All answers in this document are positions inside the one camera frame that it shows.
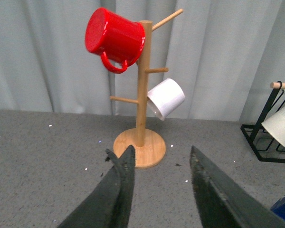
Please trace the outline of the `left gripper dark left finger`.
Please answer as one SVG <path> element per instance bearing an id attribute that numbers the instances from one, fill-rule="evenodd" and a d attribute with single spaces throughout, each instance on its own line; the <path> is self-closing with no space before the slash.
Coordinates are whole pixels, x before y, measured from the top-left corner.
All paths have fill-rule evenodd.
<path id="1" fill-rule="evenodd" d="M 129 145 L 118 158 L 106 150 L 113 166 L 90 195 L 59 228 L 128 227 L 135 180 L 135 148 Z"/>

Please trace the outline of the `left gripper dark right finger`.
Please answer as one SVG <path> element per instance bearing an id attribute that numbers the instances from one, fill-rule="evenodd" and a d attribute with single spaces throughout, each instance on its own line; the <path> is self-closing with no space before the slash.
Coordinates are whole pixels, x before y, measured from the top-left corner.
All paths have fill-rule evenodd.
<path id="1" fill-rule="evenodd" d="M 285 221 L 247 194 L 197 147 L 190 152 L 191 181 L 205 228 L 285 228 Z"/>

